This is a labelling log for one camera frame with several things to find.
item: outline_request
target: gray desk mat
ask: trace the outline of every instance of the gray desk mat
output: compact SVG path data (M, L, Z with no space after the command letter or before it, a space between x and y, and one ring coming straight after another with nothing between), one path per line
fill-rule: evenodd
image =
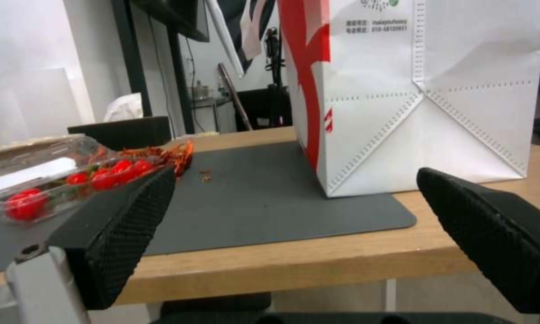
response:
M212 180L202 182L200 171ZM0 271L72 212L29 228L0 222ZM405 228L414 215L389 194L327 199L296 142L194 155L146 255Z

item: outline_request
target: red tomato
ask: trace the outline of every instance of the red tomato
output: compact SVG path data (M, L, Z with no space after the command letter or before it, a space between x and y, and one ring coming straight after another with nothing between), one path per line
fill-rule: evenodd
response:
M118 175L118 180L120 181L120 184L128 183L133 179L136 179L138 177L138 173L136 172L136 169L134 169L134 166L129 166L126 168L126 170L123 170Z
M68 178L66 178L66 183L69 185L80 185L81 183L85 183L88 181L87 174L78 173L78 174L70 174Z
M111 189L116 185L116 178L110 170L102 168L92 174L92 186L96 190Z
M13 195L6 201L6 214L14 220L35 220L47 201L48 197L42 193L41 189L27 189Z
M112 166L112 172L114 173L122 172L126 170L127 168L129 168L130 166L132 166L132 161L128 160L127 158L124 158L123 160L119 160L118 163Z
M123 185L138 176L132 162L128 159L120 160L112 167L111 172L116 174L118 182Z
M153 168L154 166L152 165L152 163L148 162L148 160L144 160L143 158L137 160L136 163L134 163L134 170L136 170L137 176L141 176L142 174L151 171Z

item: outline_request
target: floor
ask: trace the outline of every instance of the floor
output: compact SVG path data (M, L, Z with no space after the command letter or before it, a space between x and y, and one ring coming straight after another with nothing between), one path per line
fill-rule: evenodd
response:
M383 311L384 291L384 282L280 291L272 295L272 307L277 312ZM138 304L90 315L93 324L144 324L157 316L158 308ZM397 311L481 312L517 324L537 322L531 317L524 319L479 273L398 279Z

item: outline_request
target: white paper bag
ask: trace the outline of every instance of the white paper bag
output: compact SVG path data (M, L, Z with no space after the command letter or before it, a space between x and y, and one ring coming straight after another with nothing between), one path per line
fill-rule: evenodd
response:
M540 0L280 0L298 139L329 197L420 167L527 175Z

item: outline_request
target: white wall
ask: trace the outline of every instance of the white wall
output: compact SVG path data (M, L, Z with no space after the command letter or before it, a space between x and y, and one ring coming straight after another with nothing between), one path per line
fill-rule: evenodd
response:
M272 12L272 16L270 17L268 27L279 26L280 18L278 17L278 6L276 5ZM246 75L240 79L224 51L220 37L218 37L216 28L212 22L210 12L208 12L208 29L210 31L209 43L200 43L191 39L189 40L192 53L194 54L194 62L196 64L196 80L200 80L203 85L210 86L211 89L216 90L218 88L218 75L215 69L218 63L223 62L237 91L266 88L268 84L271 84L272 73L265 70L266 54L263 51L263 47L262 54L253 60ZM190 86L192 81L190 53L187 49L186 41L182 36L180 42L182 44L182 55L185 57L186 80L188 86ZM282 69L282 79L285 83L286 71L284 69Z
M101 122L109 103L131 93L112 4L110 0L64 0L64 4L95 119ZM177 135L183 135L182 112L165 26L152 19L160 59L158 64L148 16L134 4L131 8L152 114L171 116Z
M130 83L110 0L64 0L95 121Z
M93 122L62 0L0 0L0 144Z
M174 76L174 66L167 30L162 23L151 19L157 44L158 63L148 15L132 4L132 18L134 19L136 37L138 38L138 45L140 47L140 56L142 57L142 64L144 66L144 75L146 76L146 86L148 87L152 113L154 116L168 116L167 107L171 119L174 121L176 136L184 135L184 122L180 100L178 98L178 88ZM161 73L165 80L165 87L162 82Z

